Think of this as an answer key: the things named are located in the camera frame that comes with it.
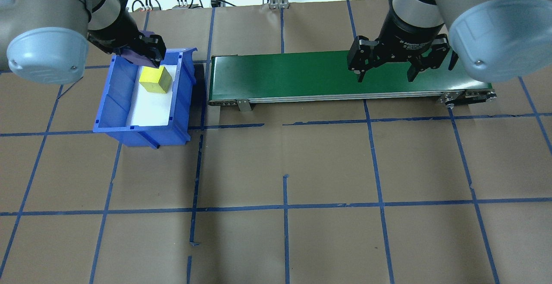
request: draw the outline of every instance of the conveyor belt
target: conveyor belt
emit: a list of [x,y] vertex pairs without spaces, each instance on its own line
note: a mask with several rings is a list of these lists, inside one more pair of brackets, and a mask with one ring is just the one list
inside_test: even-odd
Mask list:
[[459,63],[420,73],[408,82],[409,63],[388,63],[370,70],[364,82],[347,70],[347,51],[216,56],[211,70],[209,105],[317,100],[440,96],[444,92],[483,90],[492,85],[470,78]]

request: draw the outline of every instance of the blue plastic bin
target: blue plastic bin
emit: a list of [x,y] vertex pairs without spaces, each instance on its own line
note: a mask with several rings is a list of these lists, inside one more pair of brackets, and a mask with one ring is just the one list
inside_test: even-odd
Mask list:
[[167,50],[161,64],[177,66],[172,84],[171,111],[168,125],[151,127],[126,125],[139,67],[120,56],[113,56],[93,131],[103,132],[131,147],[159,148],[161,145],[183,145],[189,141],[191,88],[195,85],[191,54],[196,50]]

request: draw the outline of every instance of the yellow cube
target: yellow cube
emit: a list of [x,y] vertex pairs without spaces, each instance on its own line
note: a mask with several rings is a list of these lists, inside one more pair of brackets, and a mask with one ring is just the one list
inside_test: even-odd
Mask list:
[[147,92],[166,94],[171,87],[172,77],[164,66],[158,69],[144,66],[139,82]]

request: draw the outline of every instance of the blue joint cap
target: blue joint cap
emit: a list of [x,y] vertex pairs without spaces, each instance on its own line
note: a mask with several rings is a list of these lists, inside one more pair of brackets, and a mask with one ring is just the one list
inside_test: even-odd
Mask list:
[[66,28],[37,28],[8,45],[9,68],[18,76],[43,84],[69,84],[85,72],[88,42]]

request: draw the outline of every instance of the blue tape line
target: blue tape line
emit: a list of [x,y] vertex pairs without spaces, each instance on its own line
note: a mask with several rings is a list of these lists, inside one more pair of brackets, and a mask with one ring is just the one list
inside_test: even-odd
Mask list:
[[546,141],[546,145],[548,146],[548,151],[550,152],[550,155],[552,155],[552,144],[550,144],[550,139],[548,138],[548,134],[546,133],[546,129],[544,128],[542,120],[540,120],[539,113],[536,111],[536,106],[533,103],[533,99],[531,99],[529,90],[527,90],[527,87],[525,86],[525,82],[523,82],[523,78],[519,76],[518,79],[519,79],[519,82],[521,83],[523,91],[525,92],[525,95],[527,96],[527,100],[531,105],[531,109],[533,110],[534,116],[536,117],[536,121],[539,123],[540,130],[543,133],[544,141]]
[[197,246],[199,243],[194,241],[195,236],[195,219],[198,209],[198,196],[199,196],[199,178],[201,176],[201,151],[203,150],[203,134],[199,137],[199,150],[198,150],[198,162],[195,168],[195,185],[194,185],[194,201],[191,206],[191,223],[190,223],[190,244]]
[[289,221],[288,221],[288,178],[289,174],[284,175],[284,258],[285,258],[285,284],[289,284]]
[[263,126],[264,123],[247,123],[244,125],[206,125],[205,129],[257,128]]
[[98,265],[98,257],[100,254],[100,247],[102,245],[102,238],[103,238],[103,231],[105,228],[105,220],[107,219],[107,209],[109,208],[109,200],[111,199],[111,193],[113,189],[113,183],[109,183],[109,190],[107,194],[107,198],[105,199],[105,207],[102,215],[102,223],[100,224],[100,231],[98,233],[98,240],[96,241],[96,249],[94,251],[94,260],[92,261],[92,268],[90,271],[90,280],[88,281],[88,284],[94,283],[94,277],[96,275],[96,266]]
[[394,121],[429,121],[429,120],[448,120],[449,117],[408,117],[408,118],[389,118],[389,119],[371,119],[370,122],[394,122]]
[[85,66],[85,69],[108,69],[109,66]]
[[57,131],[57,132],[48,132],[47,135],[72,135],[72,134],[94,134],[94,131]]
[[347,0],[347,9],[349,9],[349,19],[351,20],[351,28],[353,28],[353,39],[357,37],[357,29],[354,26],[353,10],[351,9],[351,2]]
[[186,284],[190,284],[191,278],[191,256],[188,256],[188,265],[186,267]]
[[[497,204],[497,203],[539,203],[552,202],[552,197],[538,198],[498,198],[498,199],[478,199],[479,204]],[[438,205],[469,205],[473,200],[443,200],[443,201],[398,201],[384,202],[386,207],[401,206],[438,206]],[[197,212],[239,212],[239,211],[262,211],[267,209],[315,209],[315,208],[355,208],[355,207],[379,207],[378,202],[361,203],[322,203],[322,204],[302,204],[302,205],[264,205],[264,206],[241,206],[241,207],[203,207],[197,208]],[[146,208],[146,209],[110,209],[108,214],[152,214],[152,213],[190,213],[193,208]],[[19,212],[0,212],[0,216],[17,216]],[[101,215],[102,210],[79,210],[79,211],[26,211],[22,216],[41,216],[41,215]]]
[[147,23],[150,21],[150,12],[146,13],[146,21],[144,21],[144,31],[147,30]]
[[527,202],[552,202],[552,197],[542,198],[503,198],[503,199],[481,199],[477,203],[527,203]]
[[111,173],[111,180],[109,181],[109,188],[107,190],[107,197],[105,198],[105,205],[104,205],[103,214],[102,214],[102,223],[100,224],[100,231],[98,233],[98,241],[96,242],[96,249],[94,251],[94,260],[92,261],[92,268],[91,268],[91,271],[90,271],[90,280],[88,282],[89,284],[94,283],[94,277],[95,277],[95,274],[96,274],[96,266],[98,265],[98,257],[99,257],[100,248],[101,248],[101,245],[102,245],[102,238],[103,238],[103,231],[104,231],[104,228],[105,228],[105,221],[107,220],[107,215],[108,215],[108,211],[109,211],[109,202],[111,201],[111,195],[112,195],[112,192],[113,192],[113,180],[115,178],[115,175],[116,175],[116,172],[117,172],[117,167],[119,165],[119,158],[120,158],[120,155],[121,155],[121,148],[122,148],[122,143],[119,142],[119,145],[117,146],[117,152],[115,154],[115,160],[113,162],[113,170],[112,170],[112,173]]
[[22,212],[22,216],[44,216],[44,215],[100,215],[101,210],[83,210],[83,211],[27,211]]
[[380,208],[381,217],[381,229],[383,231],[383,241],[385,245],[385,256],[387,257],[387,268],[389,270],[389,282],[395,284],[395,276],[393,274],[393,266],[391,261],[391,250],[389,248],[389,236],[387,233],[387,221],[385,221],[385,204],[383,201],[383,193],[381,192],[381,182],[379,178],[378,159],[376,157],[376,149],[374,145],[374,135],[372,131],[372,123],[370,120],[370,112],[368,111],[368,105],[364,100],[364,112],[366,113],[366,121],[368,125],[368,138],[370,140],[370,150],[372,154],[372,163],[374,165],[374,175],[376,179],[376,189],[378,190],[378,203]]
[[121,156],[121,149],[122,143],[119,142],[119,146],[117,146],[117,152],[115,154],[115,162],[113,163],[113,171],[111,172],[111,182],[113,182],[117,173],[117,167],[119,166],[119,157]]
[[288,205],[290,209],[302,209],[302,208],[347,208],[347,207],[379,207],[378,202],[365,202],[365,203],[323,203],[323,204],[305,204],[305,205]]
[[0,133],[0,137],[32,137],[36,135],[46,135],[45,132],[29,132],[29,133]]
[[108,214],[161,214],[161,213],[189,213],[192,209],[182,208],[146,208],[146,209],[110,209]]
[[32,137],[43,135],[69,135],[69,134],[92,134],[93,131],[56,131],[56,132],[28,132],[28,133],[0,133],[0,137]]
[[518,118],[518,117],[535,117],[533,114],[522,115],[466,115],[466,116],[454,116],[458,119],[502,119],[502,118]]
[[280,53],[285,52],[284,43],[284,9],[280,9]]
[[240,212],[240,211],[262,211],[266,209],[284,209],[283,205],[266,206],[242,206],[242,207],[202,207],[197,208],[197,212]]
[[209,69],[211,68],[211,47],[213,46],[213,31],[215,29],[215,11],[216,7],[211,10],[211,23],[209,25],[209,42],[207,43],[207,61],[205,62],[205,96],[201,103],[201,130],[205,129],[205,113],[207,113],[207,91],[209,84]]
[[308,121],[308,122],[294,122],[286,123],[284,125],[337,125],[341,123],[366,123],[366,119],[351,119],[351,120],[327,120],[327,121]]
[[471,205],[473,200],[444,200],[444,201],[409,201],[409,202],[385,202],[385,206],[447,206],[447,205]]
[[496,270],[495,260],[492,257],[491,246],[489,245],[489,239],[487,238],[487,232],[485,231],[485,225],[483,223],[483,216],[481,215],[481,210],[479,209],[479,204],[477,202],[477,195],[475,194],[475,189],[473,188],[473,180],[471,179],[470,170],[467,166],[467,160],[466,160],[466,155],[464,153],[464,147],[462,146],[462,141],[460,139],[460,133],[458,132],[458,127],[456,125],[456,121],[454,119],[454,114],[452,113],[452,109],[449,109],[449,117],[450,117],[450,122],[452,123],[452,127],[453,127],[453,130],[454,130],[454,135],[456,137],[456,142],[457,142],[457,145],[458,145],[458,149],[460,151],[460,155],[461,155],[461,158],[462,158],[462,164],[464,165],[464,172],[466,174],[467,184],[470,188],[471,199],[473,200],[473,203],[474,203],[475,213],[477,215],[477,221],[479,222],[479,228],[481,229],[481,235],[483,237],[483,243],[485,244],[485,250],[487,251],[487,257],[489,258],[489,264],[491,265],[492,276],[495,279],[495,284],[499,284],[500,280],[499,280],[499,275],[498,275],[497,270]]
[[[57,91],[56,98],[59,97],[61,94],[61,91],[63,91],[63,86],[60,86],[60,89]],[[59,100],[55,100],[52,107],[52,112],[50,113],[50,119],[48,120],[48,125],[46,127],[46,132],[50,130],[50,126],[52,125],[53,116],[56,113],[57,104],[59,103]],[[8,246],[6,247],[6,252],[4,252],[4,258],[2,258],[2,264],[0,265],[0,278],[2,278],[2,274],[4,273],[4,268],[6,267],[6,262],[8,261],[9,252],[12,248],[13,240],[16,237],[17,228],[19,227],[19,221],[21,220],[23,209],[25,208],[25,204],[27,202],[27,198],[29,197],[29,192],[31,190],[31,186],[33,184],[34,176],[36,173],[36,168],[38,168],[38,164],[40,162],[40,156],[42,155],[42,152],[44,150],[44,145],[46,144],[46,138],[47,136],[44,135],[42,138],[42,142],[40,143],[40,148],[38,150],[38,154],[36,155],[35,164],[33,166],[33,171],[31,172],[31,176],[29,178],[29,182],[27,183],[27,188],[25,189],[25,194],[23,195],[23,199],[21,201],[21,205],[19,206],[18,215],[16,217],[16,222],[13,225],[12,234],[9,237]]]

